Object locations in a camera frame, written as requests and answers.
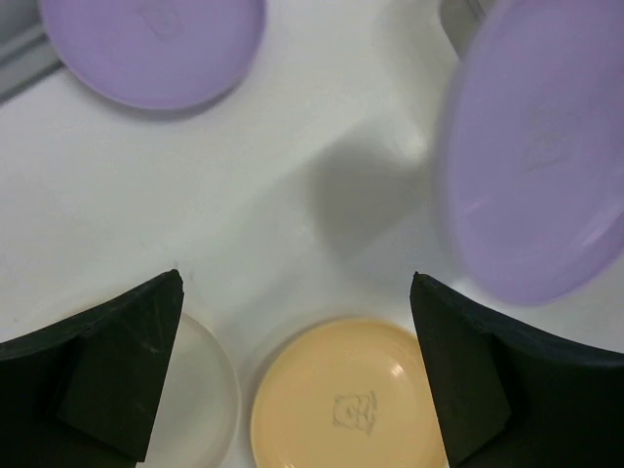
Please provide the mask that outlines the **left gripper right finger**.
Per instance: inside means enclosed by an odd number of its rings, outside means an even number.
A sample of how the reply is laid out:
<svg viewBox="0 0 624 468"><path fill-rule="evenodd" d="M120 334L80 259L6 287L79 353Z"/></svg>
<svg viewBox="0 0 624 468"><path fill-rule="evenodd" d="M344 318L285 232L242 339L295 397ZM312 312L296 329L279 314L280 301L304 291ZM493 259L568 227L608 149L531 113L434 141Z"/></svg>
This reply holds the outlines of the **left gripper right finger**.
<svg viewBox="0 0 624 468"><path fill-rule="evenodd" d="M620 467L623 356L417 273L410 308L452 467Z"/></svg>

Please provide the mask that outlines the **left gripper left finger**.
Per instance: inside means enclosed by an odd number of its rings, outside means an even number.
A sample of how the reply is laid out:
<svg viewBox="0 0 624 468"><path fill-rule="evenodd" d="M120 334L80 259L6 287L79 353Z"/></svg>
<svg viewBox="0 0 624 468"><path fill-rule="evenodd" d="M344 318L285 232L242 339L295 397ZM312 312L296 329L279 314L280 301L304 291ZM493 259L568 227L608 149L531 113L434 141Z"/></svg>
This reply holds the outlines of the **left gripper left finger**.
<svg viewBox="0 0 624 468"><path fill-rule="evenodd" d="M181 318L175 269L1 345L4 467L135 467Z"/></svg>

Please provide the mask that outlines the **purple plate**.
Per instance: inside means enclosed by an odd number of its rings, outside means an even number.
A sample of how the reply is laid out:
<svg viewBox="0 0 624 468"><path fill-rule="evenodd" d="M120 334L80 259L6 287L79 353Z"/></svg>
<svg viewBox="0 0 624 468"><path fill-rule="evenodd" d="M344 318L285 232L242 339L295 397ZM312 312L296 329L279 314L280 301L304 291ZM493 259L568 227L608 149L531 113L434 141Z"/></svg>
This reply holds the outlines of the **purple plate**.
<svg viewBox="0 0 624 468"><path fill-rule="evenodd" d="M465 272L552 301L623 254L623 5L499 1L457 70L445 215Z"/></svg>
<svg viewBox="0 0 624 468"><path fill-rule="evenodd" d="M182 110L243 81L267 17L264 1L41 1L53 49L76 78L115 102Z"/></svg>

